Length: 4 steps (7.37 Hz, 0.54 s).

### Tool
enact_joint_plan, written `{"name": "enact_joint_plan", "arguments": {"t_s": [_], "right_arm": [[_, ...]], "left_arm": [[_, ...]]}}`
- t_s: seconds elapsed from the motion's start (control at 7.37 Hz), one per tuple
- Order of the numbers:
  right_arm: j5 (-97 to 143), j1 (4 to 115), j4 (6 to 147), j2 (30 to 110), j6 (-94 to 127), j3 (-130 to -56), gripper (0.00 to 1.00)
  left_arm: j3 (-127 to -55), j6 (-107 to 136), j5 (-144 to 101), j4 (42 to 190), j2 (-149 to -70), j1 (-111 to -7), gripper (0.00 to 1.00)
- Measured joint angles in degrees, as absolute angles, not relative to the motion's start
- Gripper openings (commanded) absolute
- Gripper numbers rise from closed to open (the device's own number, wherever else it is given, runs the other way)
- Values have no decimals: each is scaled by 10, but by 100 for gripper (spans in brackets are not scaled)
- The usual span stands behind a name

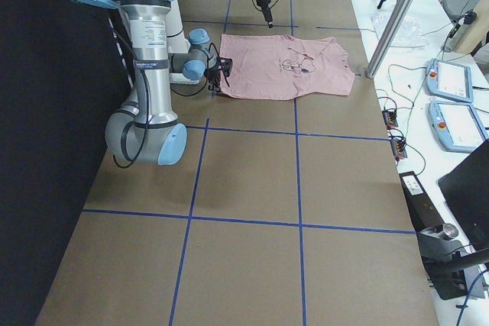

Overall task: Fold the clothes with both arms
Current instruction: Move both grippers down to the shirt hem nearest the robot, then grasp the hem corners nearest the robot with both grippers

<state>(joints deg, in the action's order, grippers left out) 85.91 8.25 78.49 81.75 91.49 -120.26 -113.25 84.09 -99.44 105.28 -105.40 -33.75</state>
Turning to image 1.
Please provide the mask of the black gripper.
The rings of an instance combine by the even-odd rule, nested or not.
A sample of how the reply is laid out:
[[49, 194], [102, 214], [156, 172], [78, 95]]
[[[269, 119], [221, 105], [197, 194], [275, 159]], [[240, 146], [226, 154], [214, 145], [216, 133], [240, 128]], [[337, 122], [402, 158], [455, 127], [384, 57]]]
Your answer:
[[264, 16], [264, 20], [267, 21], [267, 26], [269, 29], [274, 27], [274, 23], [272, 22], [273, 17], [270, 9], [271, 0], [255, 0], [257, 3], [260, 12]]
[[204, 76], [206, 77], [208, 83], [208, 90], [211, 92], [219, 92], [221, 88], [221, 77], [224, 77], [225, 84], [230, 88], [230, 84], [228, 82], [228, 77], [231, 74], [233, 66], [232, 58], [225, 58], [218, 56], [216, 58], [215, 65], [209, 67], [204, 72]]

